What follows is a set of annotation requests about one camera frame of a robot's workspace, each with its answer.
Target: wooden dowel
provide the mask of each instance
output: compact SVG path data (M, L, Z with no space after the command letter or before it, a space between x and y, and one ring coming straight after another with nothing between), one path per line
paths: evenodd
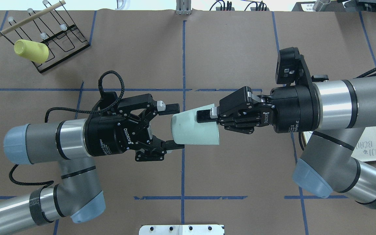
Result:
M40 16L42 16L42 15L44 15L46 13L51 12L52 10L58 8L59 6L65 5L65 4L66 4L66 2L64 0L61 0L58 3L56 3L55 5L49 6L48 8L46 8L44 10L41 10L41 11L37 12L34 15L31 15L30 17L25 18L24 20L16 23L15 25L12 25L12 26L10 26L10 27L8 27L6 29L3 29L0 32L0 37L2 37L3 34L6 35L7 33L11 32L11 31L13 31L13 30L15 30L15 29L17 29L17 28L25 25L25 24L27 24L30 21L33 21L33 20L39 18Z

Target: yellow cup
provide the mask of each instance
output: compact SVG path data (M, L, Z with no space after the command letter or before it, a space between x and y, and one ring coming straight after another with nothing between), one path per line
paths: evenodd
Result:
M49 48L43 43L20 39L14 44L17 55L42 64L49 57Z

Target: white label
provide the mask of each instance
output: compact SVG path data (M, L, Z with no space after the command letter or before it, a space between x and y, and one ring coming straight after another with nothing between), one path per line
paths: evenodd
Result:
M314 3L301 4L303 11L313 11Z

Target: white plate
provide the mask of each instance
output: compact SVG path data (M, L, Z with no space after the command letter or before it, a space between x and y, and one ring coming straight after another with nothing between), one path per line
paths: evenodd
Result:
M304 132L306 143L310 140L311 134L312 131ZM365 128L351 156L362 162L376 161L376 126Z

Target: brown paper table surface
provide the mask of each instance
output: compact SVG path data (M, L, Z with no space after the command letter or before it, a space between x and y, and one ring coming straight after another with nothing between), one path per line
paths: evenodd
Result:
M0 196L35 189L9 181L6 132L43 122L50 107L90 109L99 99L97 80L107 70L121 74L125 97L151 93L155 100L189 110L218 104L242 86L269 93L278 86L279 48L298 47L310 72L331 80L356 77L376 64L376 13L70 13L91 46L43 74L0 38ZM0 11L0 28L9 26L8 16L22 19L27 13ZM24 30L36 31L33 25ZM107 77L104 88L119 89L119 83ZM74 118L74 113L51 114L51 121ZM172 138L170 116L155 118L152 128L159 138ZM220 146L175 150L163 162L137 163L133 151L97 157L106 200L101 216L83 224L64 218L19 234L136 235L142 225L181 223L224 224L226 234L236 235L376 234L375 210L351 199L313 199L292 181L301 154L297 135L276 134L270 127L253 135L220 129L220 141ZM52 162L20 166L15 177L60 182L59 174Z

